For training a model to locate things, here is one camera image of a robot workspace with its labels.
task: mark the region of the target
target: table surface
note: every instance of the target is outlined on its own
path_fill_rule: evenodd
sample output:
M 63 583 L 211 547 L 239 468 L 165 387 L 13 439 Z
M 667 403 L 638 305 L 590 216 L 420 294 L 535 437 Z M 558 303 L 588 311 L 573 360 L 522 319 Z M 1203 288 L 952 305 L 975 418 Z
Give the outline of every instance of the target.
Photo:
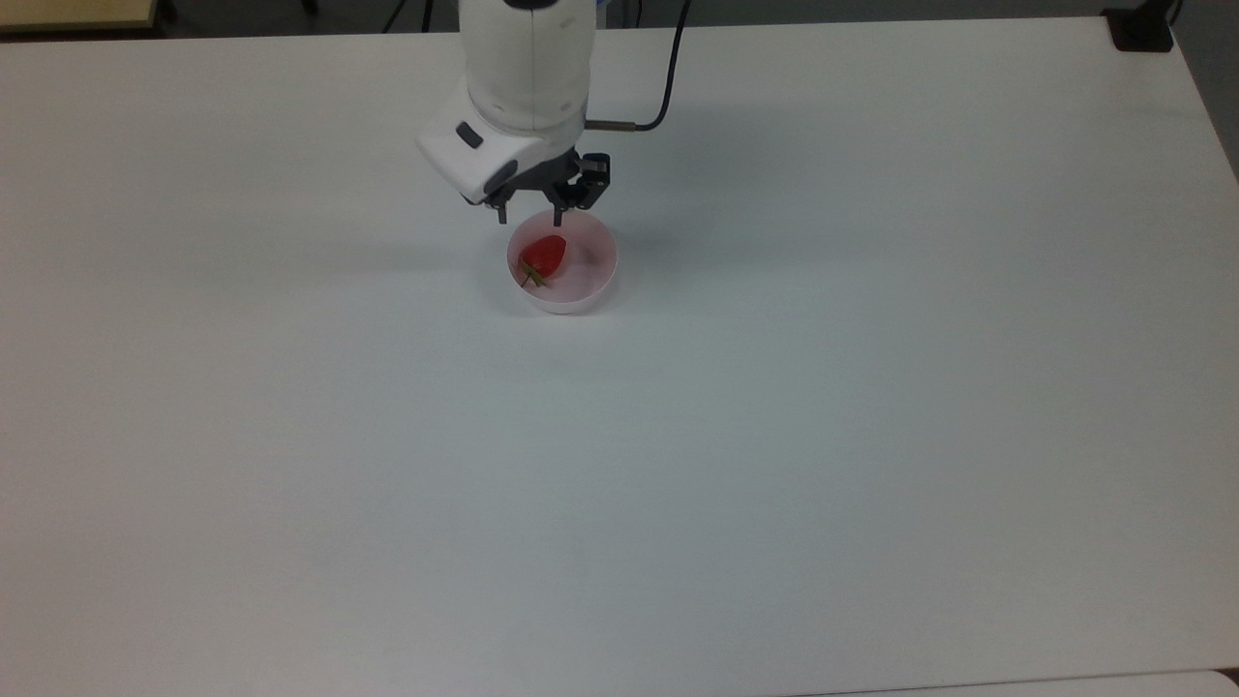
M 0 31 L 141 28 L 155 21 L 155 0 L 6 0 Z
M 593 118 L 670 33 L 601 32 Z M 453 36 L 0 46 L 0 692 L 1239 665 L 1239 187 L 1099 19 L 701 28 L 539 314 Z M 514 220 L 544 207 L 533 194 Z

